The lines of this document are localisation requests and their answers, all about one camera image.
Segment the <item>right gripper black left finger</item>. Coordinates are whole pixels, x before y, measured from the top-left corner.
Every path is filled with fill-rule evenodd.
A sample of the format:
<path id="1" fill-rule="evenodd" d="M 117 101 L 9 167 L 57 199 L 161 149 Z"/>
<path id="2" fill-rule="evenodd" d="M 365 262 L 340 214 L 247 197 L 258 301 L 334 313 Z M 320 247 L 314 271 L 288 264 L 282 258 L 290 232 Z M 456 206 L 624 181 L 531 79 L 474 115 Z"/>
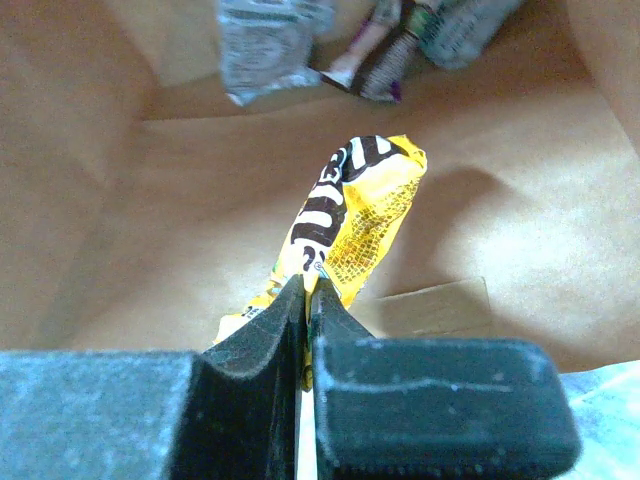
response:
<path id="1" fill-rule="evenodd" d="M 295 478 L 305 339 L 295 275 L 266 310 L 195 357 L 170 478 Z"/>

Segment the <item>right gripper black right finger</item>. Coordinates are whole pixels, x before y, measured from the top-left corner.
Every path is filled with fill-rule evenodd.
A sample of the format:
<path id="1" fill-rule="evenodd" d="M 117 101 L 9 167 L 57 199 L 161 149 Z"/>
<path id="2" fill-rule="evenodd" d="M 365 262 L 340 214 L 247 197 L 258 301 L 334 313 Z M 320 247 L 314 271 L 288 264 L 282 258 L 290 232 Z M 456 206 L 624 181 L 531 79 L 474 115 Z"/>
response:
<path id="1" fill-rule="evenodd" d="M 556 367 L 518 339 L 372 336 L 320 280 L 311 298 L 321 479 L 551 479 L 582 444 Z"/>

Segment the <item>red brown paper bag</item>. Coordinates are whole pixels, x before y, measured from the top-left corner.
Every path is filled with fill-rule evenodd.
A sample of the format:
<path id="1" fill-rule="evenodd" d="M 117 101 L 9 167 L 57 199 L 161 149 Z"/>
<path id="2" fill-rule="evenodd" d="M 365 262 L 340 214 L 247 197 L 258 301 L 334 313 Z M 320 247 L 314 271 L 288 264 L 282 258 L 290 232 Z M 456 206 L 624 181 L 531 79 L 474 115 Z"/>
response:
<path id="1" fill-rule="evenodd" d="M 206 1 L 1 5 L 1 345 L 204 349 L 258 293 L 329 156 L 404 134 L 428 170 L 364 289 L 481 277 L 566 371 L 639 356 L 639 5 L 529 1 L 395 105 L 233 105 Z"/>

